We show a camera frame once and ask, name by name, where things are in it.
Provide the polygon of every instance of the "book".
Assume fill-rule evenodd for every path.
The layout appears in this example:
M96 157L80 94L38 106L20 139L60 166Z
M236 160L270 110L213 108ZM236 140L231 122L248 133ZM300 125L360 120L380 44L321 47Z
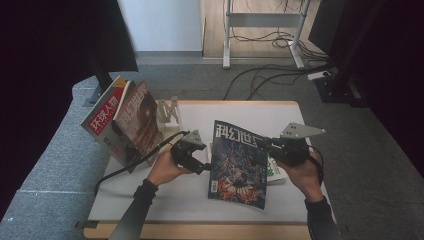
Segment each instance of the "book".
M114 117L114 122L131 140L141 156L149 153L163 141L156 114L157 103L146 81L143 80L134 87ZM158 153L147 160L150 166L153 165Z
M136 152L133 150L133 143L122 134L112 119L122 100L126 84L123 77L117 77L81 122L81 126L123 167L131 164Z
M277 165L277 162L274 158L268 156L268 167L267 167L267 181L278 182L287 178L287 172Z
M263 137L215 121L208 198L265 209L268 156L256 139Z

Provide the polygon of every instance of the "dark curtain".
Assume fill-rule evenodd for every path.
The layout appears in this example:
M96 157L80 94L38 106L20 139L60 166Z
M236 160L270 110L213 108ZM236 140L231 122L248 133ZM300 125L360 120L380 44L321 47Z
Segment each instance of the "dark curtain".
M10 1L0 14L1 215L49 144L72 87L106 72L137 71L116 0Z

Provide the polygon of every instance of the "robotic arm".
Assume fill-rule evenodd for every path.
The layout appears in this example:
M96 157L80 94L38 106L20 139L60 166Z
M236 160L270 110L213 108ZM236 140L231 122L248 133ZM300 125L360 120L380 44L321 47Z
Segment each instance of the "robotic arm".
M323 133L324 129L290 123L279 138L265 137L263 140L256 140L256 144L260 149L267 151L272 158L290 167L303 164L306 160L311 161L318 169L321 184L324 179L323 164L310 155L310 146L305 138Z

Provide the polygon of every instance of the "white table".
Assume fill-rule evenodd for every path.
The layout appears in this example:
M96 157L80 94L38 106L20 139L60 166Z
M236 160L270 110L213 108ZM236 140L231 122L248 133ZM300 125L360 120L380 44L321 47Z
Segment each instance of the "white table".
M296 102L287 101L179 101L180 126L199 130L204 143L212 141L215 120L260 135L278 137L290 122L304 124ZM206 162L206 148L193 156ZM102 183L90 212L96 228L85 228L87 238L107 238L147 177L147 165ZM109 161L105 175L120 168ZM162 185L146 218L141 236L149 239L305 239L304 196L290 182L267 187L265 210L207 198L209 172L183 175Z

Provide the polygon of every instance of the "white panel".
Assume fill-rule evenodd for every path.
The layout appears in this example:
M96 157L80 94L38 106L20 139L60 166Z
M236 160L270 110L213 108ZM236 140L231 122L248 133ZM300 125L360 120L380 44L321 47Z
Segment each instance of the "white panel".
M119 0L134 51L201 51L200 0Z

